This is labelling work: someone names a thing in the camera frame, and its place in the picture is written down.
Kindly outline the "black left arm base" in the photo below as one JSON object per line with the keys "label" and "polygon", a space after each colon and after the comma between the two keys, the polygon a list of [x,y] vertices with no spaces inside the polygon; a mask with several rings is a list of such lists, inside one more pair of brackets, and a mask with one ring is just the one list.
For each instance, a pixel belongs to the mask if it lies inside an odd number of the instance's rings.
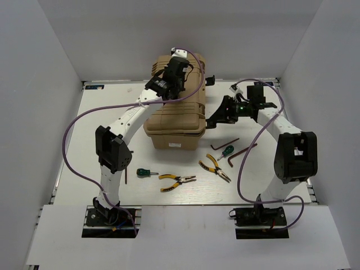
{"label": "black left arm base", "polygon": [[109,218],[103,216],[94,207],[88,207],[82,228],[83,239],[134,239],[141,225],[141,208],[128,208],[135,223],[134,230],[130,217],[115,209]]}

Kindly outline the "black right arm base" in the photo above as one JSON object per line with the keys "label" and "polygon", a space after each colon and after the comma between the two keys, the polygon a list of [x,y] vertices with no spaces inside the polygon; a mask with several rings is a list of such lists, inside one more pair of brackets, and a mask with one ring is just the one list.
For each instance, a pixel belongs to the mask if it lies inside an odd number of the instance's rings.
{"label": "black right arm base", "polygon": [[289,232],[283,207],[269,209],[262,205],[234,208],[229,217],[235,221],[237,240],[288,239]]}

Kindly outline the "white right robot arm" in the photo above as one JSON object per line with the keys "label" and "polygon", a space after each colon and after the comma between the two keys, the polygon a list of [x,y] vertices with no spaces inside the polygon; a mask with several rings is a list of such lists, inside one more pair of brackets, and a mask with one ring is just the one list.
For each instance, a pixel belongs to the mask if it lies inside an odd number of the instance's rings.
{"label": "white right robot arm", "polygon": [[217,124],[235,124],[240,117],[253,119],[261,125],[261,131],[268,132],[276,141],[274,156],[274,177],[254,205],[255,220],[260,224],[269,223],[275,216],[274,210],[289,200],[289,194],[300,183],[317,174],[317,136],[291,124],[284,116],[285,103],[280,106],[267,102],[264,87],[270,85],[255,81],[246,88],[243,95],[237,84],[231,85],[234,95],[224,96],[218,109],[206,120],[208,129]]}

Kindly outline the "tan plastic toolbox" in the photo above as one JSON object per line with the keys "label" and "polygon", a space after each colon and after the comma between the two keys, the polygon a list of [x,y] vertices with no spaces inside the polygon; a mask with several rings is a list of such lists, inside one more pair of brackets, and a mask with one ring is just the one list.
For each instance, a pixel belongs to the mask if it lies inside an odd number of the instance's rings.
{"label": "tan plastic toolbox", "polygon": [[[159,56],[152,66],[151,75],[154,76],[164,69],[170,61],[170,55]],[[180,92],[179,98],[190,95],[201,82],[200,65],[193,55],[187,59],[194,66],[187,69],[185,91]],[[147,136],[152,139],[156,149],[196,150],[200,138],[205,133],[205,83],[191,97],[176,103],[166,103],[153,113],[143,124]]]}

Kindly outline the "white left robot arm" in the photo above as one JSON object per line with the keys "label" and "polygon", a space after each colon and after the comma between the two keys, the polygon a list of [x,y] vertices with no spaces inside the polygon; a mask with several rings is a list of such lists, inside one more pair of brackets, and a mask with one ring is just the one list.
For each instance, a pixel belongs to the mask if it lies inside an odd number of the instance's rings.
{"label": "white left robot arm", "polygon": [[187,55],[175,53],[161,71],[155,73],[137,98],[136,104],[108,127],[96,129],[96,154],[101,168],[103,191],[93,199],[94,207],[106,224],[119,218],[119,186],[122,172],[132,159],[128,145],[138,129],[167,100],[175,100],[184,91],[186,70],[190,62]]}

